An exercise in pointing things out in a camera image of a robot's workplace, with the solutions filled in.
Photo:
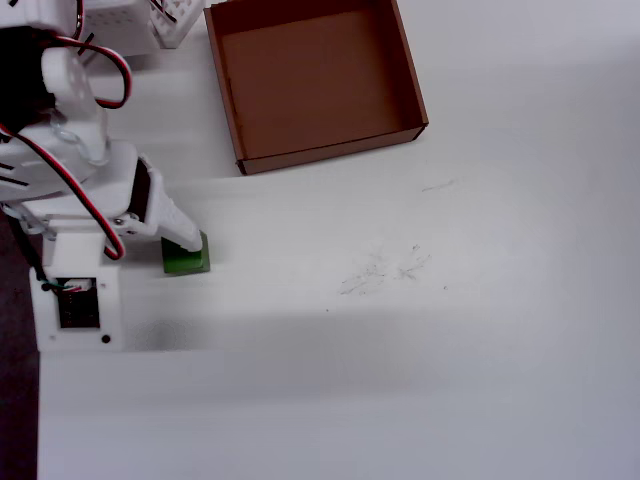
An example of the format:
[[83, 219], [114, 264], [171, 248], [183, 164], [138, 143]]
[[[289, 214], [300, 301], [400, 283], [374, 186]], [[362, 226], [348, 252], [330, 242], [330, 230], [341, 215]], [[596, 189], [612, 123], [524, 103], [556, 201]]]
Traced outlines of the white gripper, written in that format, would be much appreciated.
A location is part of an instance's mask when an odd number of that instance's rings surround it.
[[[77, 154], [58, 157], [92, 204], [125, 241], [165, 238], [184, 250], [203, 248], [196, 223], [165, 190], [162, 175], [136, 152], [108, 152], [92, 165]], [[95, 233], [97, 222], [54, 170], [34, 153], [19, 154], [19, 219], [30, 235], [47, 241], [60, 232]]]

